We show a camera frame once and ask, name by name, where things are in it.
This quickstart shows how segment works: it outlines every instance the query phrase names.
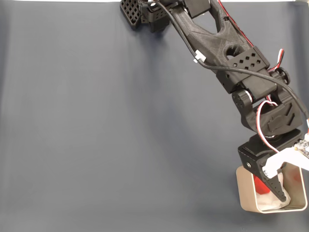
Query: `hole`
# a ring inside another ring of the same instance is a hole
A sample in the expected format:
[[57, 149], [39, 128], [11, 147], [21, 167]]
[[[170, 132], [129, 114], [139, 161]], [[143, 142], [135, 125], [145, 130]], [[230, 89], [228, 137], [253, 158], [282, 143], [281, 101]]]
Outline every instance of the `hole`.
[[230, 47], [227, 51], [226, 51], [226, 57], [230, 60], [236, 56], [238, 56], [240, 54], [240, 48], [238, 48], [237, 46], [233, 46]]

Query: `wire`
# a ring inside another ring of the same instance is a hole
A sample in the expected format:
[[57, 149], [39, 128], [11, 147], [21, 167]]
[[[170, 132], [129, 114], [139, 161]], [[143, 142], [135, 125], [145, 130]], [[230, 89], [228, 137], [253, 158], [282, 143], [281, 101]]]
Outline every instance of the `wire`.
[[280, 49], [279, 54], [278, 54], [277, 64], [273, 68], [268, 69], [268, 72], [275, 71], [277, 68], [280, 67], [282, 60], [283, 60], [283, 56], [284, 56], [284, 49]]
[[256, 119], [255, 119], [255, 122], [256, 122], [256, 129], [257, 129], [257, 133], [258, 135], [260, 136], [260, 138], [262, 139], [262, 141], [265, 143], [266, 146], [268, 146], [270, 149], [274, 150], [275, 152], [279, 153], [279, 151], [274, 148], [268, 141], [267, 139], [265, 138], [265, 136], [263, 135], [263, 132], [262, 132], [262, 129], [261, 129], [261, 124], [260, 124], [260, 118], [261, 118], [261, 111], [262, 111], [262, 107], [265, 103], [268, 103], [268, 104], [272, 104], [272, 105], [275, 105], [275, 106], [278, 106], [277, 103], [275, 102], [271, 102], [271, 101], [263, 101], [259, 107], [257, 108], [257, 111], [256, 111]]
[[232, 23], [235, 25], [235, 27], [238, 29], [238, 31], [242, 34], [243, 37], [245, 37], [245, 39], [248, 41], [248, 43], [253, 47], [254, 45], [251, 43], [251, 41], [248, 39], [248, 37], [245, 35], [245, 33], [243, 33], [243, 31], [239, 28], [239, 26], [237, 25], [237, 23], [235, 22], [235, 20], [230, 16], [230, 14], [227, 12], [227, 10], [225, 9], [225, 7], [223, 6], [221, 0], [218, 0], [218, 3], [220, 4], [220, 6], [222, 7], [222, 9], [225, 11], [226, 15], [228, 16], [228, 18], [232, 21]]

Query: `white cable clip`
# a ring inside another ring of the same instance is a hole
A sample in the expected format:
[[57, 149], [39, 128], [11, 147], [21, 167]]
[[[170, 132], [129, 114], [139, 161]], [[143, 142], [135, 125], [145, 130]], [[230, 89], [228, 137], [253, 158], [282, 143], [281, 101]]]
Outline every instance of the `white cable clip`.
[[205, 62], [206, 60], [206, 56], [204, 56], [200, 51], [196, 50], [195, 51], [196, 53], [196, 56], [195, 56], [195, 59], [194, 59], [194, 62], [197, 63], [197, 61], [200, 59], [201, 61]]

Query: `perforated bracket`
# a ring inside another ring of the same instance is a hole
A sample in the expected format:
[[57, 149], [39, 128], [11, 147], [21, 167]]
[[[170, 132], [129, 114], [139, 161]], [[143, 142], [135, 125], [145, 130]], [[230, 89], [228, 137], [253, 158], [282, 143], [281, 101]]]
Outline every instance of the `perforated bracket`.
[[121, 0], [120, 9], [133, 30], [141, 23], [141, 13], [137, 0]]

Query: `white plastic part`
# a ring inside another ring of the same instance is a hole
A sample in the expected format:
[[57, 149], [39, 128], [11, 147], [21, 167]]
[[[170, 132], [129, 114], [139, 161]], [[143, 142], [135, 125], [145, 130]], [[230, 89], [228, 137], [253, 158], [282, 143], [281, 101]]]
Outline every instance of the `white plastic part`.
[[275, 177], [284, 162], [293, 164], [309, 171], [309, 159], [294, 147], [289, 147], [283, 151], [269, 157], [262, 168], [268, 178]]
[[204, 56], [200, 51], [198, 51], [198, 50], [196, 50], [195, 51], [195, 53], [196, 53], [196, 56], [195, 56], [195, 59], [194, 59], [194, 62], [195, 63], [197, 63], [197, 60], [201, 60], [201, 61], [203, 61], [203, 62], [205, 62], [205, 60], [206, 60], [206, 56]]

